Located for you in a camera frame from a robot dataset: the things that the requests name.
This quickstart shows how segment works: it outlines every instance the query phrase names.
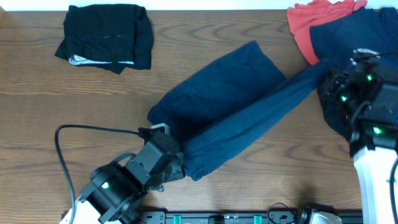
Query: green light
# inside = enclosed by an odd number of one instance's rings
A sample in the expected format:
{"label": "green light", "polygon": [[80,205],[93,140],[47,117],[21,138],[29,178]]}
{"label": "green light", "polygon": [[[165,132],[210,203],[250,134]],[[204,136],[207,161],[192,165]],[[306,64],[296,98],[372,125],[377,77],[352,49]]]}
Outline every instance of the green light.
{"label": "green light", "polygon": [[108,188],[109,188],[109,184],[108,184],[107,182],[105,182],[105,183],[102,185],[102,188],[103,188],[103,189],[108,189]]}
{"label": "green light", "polygon": [[381,129],[378,128],[378,127],[373,127],[373,131],[374,131],[376,134],[381,134],[381,133],[383,133],[383,131],[381,131]]}

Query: wooden tabletop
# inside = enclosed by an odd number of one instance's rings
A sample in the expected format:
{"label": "wooden tabletop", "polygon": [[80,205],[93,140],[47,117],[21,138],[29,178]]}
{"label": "wooden tabletop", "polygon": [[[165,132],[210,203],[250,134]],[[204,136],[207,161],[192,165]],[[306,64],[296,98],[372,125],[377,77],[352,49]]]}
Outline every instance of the wooden tabletop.
{"label": "wooden tabletop", "polygon": [[[58,223],[69,191],[53,142],[61,124],[136,130],[170,89],[250,40],[291,77],[308,67],[285,11],[151,11],[151,70],[121,75],[74,67],[54,56],[66,12],[8,12],[0,29],[0,223]],[[60,144],[76,192],[122,152],[128,134],[70,129]],[[348,144],[328,127],[314,92],[267,134],[198,182],[185,178],[151,192],[145,205],[169,211],[266,210],[313,201],[361,208]]]}

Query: black cable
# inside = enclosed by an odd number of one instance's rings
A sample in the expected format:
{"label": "black cable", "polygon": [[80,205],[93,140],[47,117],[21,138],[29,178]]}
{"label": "black cable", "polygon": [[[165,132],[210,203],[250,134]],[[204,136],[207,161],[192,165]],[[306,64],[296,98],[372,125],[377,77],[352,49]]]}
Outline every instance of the black cable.
{"label": "black cable", "polygon": [[[268,210],[267,210],[267,218],[268,218],[268,220],[269,220],[271,223],[273,223],[273,224],[280,224],[280,223],[274,222],[271,218],[269,218],[269,210],[271,210],[275,205],[283,205],[283,206],[285,206],[286,208],[288,208],[288,206],[285,205],[285,204],[282,203],[282,202],[277,202],[277,203],[271,205],[271,206],[268,208]],[[290,222],[290,223],[287,223],[287,224],[292,224],[292,223],[294,223],[295,220],[296,220],[296,214],[294,214],[294,213],[291,212],[291,211],[289,211],[289,212],[293,215],[293,221]]]}
{"label": "black cable", "polygon": [[65,173],[65,177],[67,178],[67,182],[68,182],[68,186],[69,186],[70,200],[71,200],[71,204],[72,204],[72,214],[70,217],[69,224],[73,224],[73,221],[74,221],[75,215],[76,215],[75,190],[73,189],[73,184],[72,184],[72,180],[69,176],[67,165],[66,165],[65,161],[63,160],[63,156],[62,156],[61,149],[60,149],[60,143],[59,143],[59,134],[60,134],[61,129],[63,129],[63,128],[85,128],[85,129],[93,129],[93,130],[98,130],[98,131],[110,131],[110,132],[116,132],[116,133],[128,133],[128,134],[136,134],[136,135],[139,135],[139,133],[135,132],[135,131],[113,129],[113,128],[101,128],[101,127],[96,127],[96,126],[79,125],[79,124],[64,124],[57,128],[57,130],[55,131],[55,148],[57,150],[58,157],[60,159],[60,163],[61,163],[63,172]]}
{"label": "black cable", "polygon": [[392,208],[392,215],[394,216],[394,223],[398,224],[398,213],[397,213],[397,207],[396,207],[396,196],[394,193],[394,184],[395,184],[395,174],[396,174],[396,169],[398,166],[398,158],[394,162],[391,168],[391,174],[390,174],[390,200],[391,200],[391,208]]}

